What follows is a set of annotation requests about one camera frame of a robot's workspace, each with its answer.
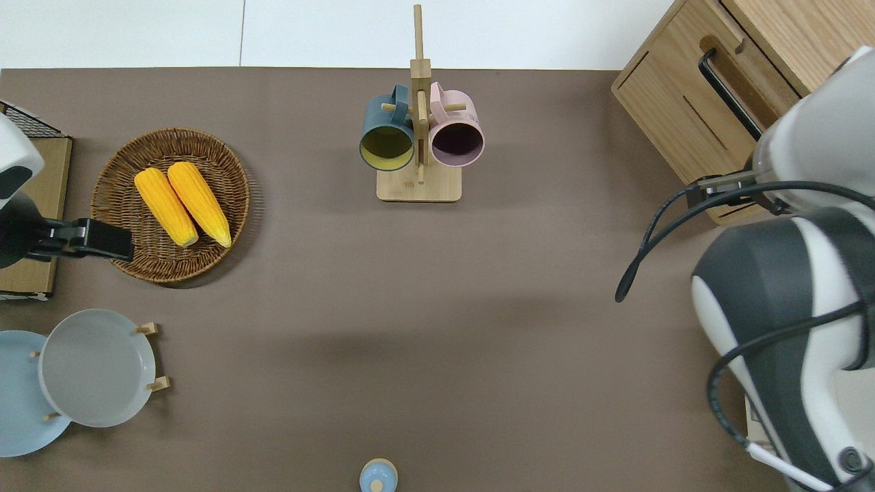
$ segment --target woven basket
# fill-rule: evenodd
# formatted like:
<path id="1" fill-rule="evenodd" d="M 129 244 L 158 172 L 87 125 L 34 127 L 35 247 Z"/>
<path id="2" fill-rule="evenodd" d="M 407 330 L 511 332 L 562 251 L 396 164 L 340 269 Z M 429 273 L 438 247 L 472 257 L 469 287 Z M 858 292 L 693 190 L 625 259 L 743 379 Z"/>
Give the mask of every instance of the woven basket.
<path id="1" fill-rule="evenodd" d="M 112 263 L 132 277 L 154 284 L 188 280 L 213 268 L 231 248 L 223 248 L 198 228 L 198 241 L 180 248 L 146 207 L 134 176 L 147 167 L 162 172 L 175 162 L 197 166 L 213 190 L 231 228 L 231 248 L 249 215 L 249 180 L 234 153 L 218 138 L 187 128 L 153 131 L 124 145 L 104 166 L 91 196 L 91 217 L 131 231 L 134 261 Z"/>

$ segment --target black drawer handle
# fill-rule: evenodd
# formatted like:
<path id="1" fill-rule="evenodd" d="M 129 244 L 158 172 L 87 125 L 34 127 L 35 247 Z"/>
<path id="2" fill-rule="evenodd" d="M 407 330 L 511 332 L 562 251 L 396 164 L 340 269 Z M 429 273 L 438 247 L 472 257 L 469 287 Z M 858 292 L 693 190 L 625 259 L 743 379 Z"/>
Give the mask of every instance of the black drawer handle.
<path id="1" fill-rule="evenodd" d="M 763 136 L 763 130 L 761 130 L 760 126 L 753 121 L 750 113 L 741 106 L 739 100 L 729 91 L 708 63 L 708 60 L 710 60 L 715 53 L 717 53 L 717 49 L 711 48 L 706 54 L 702 55 L 702 58 L 699 59 L 699 72 L 702 73 L 702 76 L 708 81 L 708 84 L 714 89 L 714 92 L 720 96 L 720 99 L 722 99 L 724 104 L 726 104 L 729 110 L 732 111 L 732 114 L 735 115 L 738 121 L 745 127 L 747 133 L 750 133 L 754 140 L 760 140 L 760 137 Z"/>

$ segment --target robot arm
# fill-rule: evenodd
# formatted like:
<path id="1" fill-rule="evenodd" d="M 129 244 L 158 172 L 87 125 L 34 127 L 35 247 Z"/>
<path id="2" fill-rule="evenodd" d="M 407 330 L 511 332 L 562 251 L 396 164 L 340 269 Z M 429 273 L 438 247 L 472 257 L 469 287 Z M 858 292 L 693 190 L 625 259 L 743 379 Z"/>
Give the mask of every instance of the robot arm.
<path id="1" fill-rule="evenodd" d="M 22 258 L 97 256 L 129 262 L 134 256 L 129 231 L 92 219 L 44 218 L 20 189 L 45 162 L 18 127 L 0 115 L 0 269 Z"/>
<path id="2" fill-rule="evenodd" d="M 875 51 L 861 49 L 763 134 L 747 169 L 684 190 L 692 208 L 653 239 L 651 226 L 615 296 L 626 296 L 662 238 L 708 207 L 756 200 L 802 214 L 726 230 L 693 272 L 692 291 L 778 458 L 722 417 L 721 369 L 708 386 L 718 420 L 754 458 L 811 490 L 875 490 L 872 460 L 829 391 L 836 371 L 875 367 L 872 81 Z"/>

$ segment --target blue mug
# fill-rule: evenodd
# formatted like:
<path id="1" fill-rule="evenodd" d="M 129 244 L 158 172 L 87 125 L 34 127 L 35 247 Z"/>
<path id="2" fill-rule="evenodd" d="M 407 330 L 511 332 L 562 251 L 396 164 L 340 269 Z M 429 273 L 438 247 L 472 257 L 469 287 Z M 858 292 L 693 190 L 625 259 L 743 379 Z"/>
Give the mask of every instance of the blue mug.
<path id="1" fill-rule="evenodd" d="M 359 154 L 377 171 L 397 171 L 413 160 L 413 123 L 407 113 L 410 90 L 396 84 L 392 94 L 378 95 L 367 104 Z M 383 104 L 394 104 L 386 111 Z"/>

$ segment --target yellow corn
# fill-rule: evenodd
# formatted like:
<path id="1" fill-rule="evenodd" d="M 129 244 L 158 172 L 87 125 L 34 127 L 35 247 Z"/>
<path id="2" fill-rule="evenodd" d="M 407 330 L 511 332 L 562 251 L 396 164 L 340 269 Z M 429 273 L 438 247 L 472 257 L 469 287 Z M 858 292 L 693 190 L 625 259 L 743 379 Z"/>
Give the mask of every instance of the yellow corn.
<path id="1" fill-rule="evenodd" d="M 230 247 L 231 231 L 228 219 L 198 168 L 190 162 L 178 162 L 167 170 L 167 177 L 176 195 L 200 228 L 222 246 Z"/>
<path id="2" fill-rule="evenodd" d="M 149 167 L 134 177 L 134 186 L 173 242 L 185 248 L 198 240 L 192 220 L 163 172 Z"/>

